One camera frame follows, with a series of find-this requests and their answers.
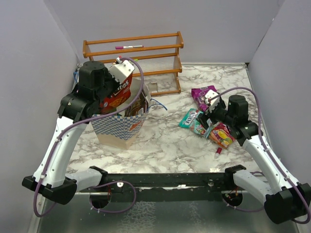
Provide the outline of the red Doritos chips bag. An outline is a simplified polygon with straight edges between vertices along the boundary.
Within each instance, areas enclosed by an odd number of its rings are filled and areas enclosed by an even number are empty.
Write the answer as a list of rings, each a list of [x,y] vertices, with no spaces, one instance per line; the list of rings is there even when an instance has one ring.
[[[111,97],[105,98],[99,106],[99,114],[105,115],[116,111],[116,108],[128,100],[131,96],[130,86],[133,74],[131,73],[118,87]]]

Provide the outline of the orange Fox's fruit candy bag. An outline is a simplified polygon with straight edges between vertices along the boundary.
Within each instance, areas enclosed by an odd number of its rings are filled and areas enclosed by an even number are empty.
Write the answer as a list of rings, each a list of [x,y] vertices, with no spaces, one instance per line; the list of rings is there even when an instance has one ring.
[[[223,149],[228,149],[235,141],[235,138],[230,134],[229,129],[223,123],[218,123],[213,127],[209,134],[209,139]]]

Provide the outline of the teal Fox's mint candy bag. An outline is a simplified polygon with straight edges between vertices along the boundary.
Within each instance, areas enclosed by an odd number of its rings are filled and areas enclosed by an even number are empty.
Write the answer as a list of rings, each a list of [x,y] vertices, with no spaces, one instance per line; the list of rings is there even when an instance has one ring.
[[[206,131],[202,125],[197,121],[197,116],[203,113],[200,110],[197,110],[195,108],[191,108],[188,110],[186,115],[182,118],[182,120],[179,122],[178,126],[184,129],[188,129],[191,132],[198,134],[204,138],[208,138],[211,130],[213,129],[213,123],[211,122],[210,128]]]

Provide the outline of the brown kettle chips bag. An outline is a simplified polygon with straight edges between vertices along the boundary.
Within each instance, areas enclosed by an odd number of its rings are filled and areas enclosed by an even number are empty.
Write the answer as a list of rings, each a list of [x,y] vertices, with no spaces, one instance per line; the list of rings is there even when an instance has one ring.
[[[138,99],[133,103],[133,105],[125,110],[124,116],[133,117],[143,115],[147,112],[148,107],[149,101],[144,91],[142,91]]]

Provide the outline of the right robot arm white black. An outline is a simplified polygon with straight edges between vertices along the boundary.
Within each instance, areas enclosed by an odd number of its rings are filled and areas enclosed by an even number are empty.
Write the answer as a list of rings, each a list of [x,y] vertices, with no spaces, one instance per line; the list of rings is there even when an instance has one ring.
[[[304,223],[311,220],[309,205],[311,187],[302,184],[282,164],[258,124],[249,120],[248,102],[241,95],[229,97],[228,106],[212,90],[205,94],[208,108],[200,114],[198,121],[204,127],[209,123],[223,123],[230,134],[238,141],[257,163],[266,182],[255,177],[245,167],[238,165],[227,168],[223,178],[224,186],[229,190],[240,187],[255,197],[264,207],[270,220],[280,224],[289,220],[298,223],[298,217],[306,216]]]

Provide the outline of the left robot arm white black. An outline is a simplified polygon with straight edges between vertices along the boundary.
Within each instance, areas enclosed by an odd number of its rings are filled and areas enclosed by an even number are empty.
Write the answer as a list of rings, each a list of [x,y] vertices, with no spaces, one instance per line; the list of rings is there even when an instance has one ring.
[[[69,203],[77,191],[91,186],[98,192],[106,189],[107,179],[97,168],[72,175],[66,175],[66,169],[89,118],[98,112],[105,98],[120,92],[121,84],[132,74],[131,71],[122,71],[123,68],[126,65],[106,68],[97,61],[83,64],[75,88],[61,100],[46,154],[34,174],[24,177],[22,186],[62,205]]]

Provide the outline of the blue checkered paper bag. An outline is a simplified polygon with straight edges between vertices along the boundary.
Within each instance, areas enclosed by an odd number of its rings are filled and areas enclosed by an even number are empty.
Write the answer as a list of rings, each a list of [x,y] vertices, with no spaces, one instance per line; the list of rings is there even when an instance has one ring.
[[[125,110],[109,117],[91,121],[90,124],[101,144],[127,150],[134,143],[148,113],[154,106],[167,109],[161,102],[153,99],[149,93],[148,85],[143,89],[149,101],[146,113],[138,116],[125,117]]]

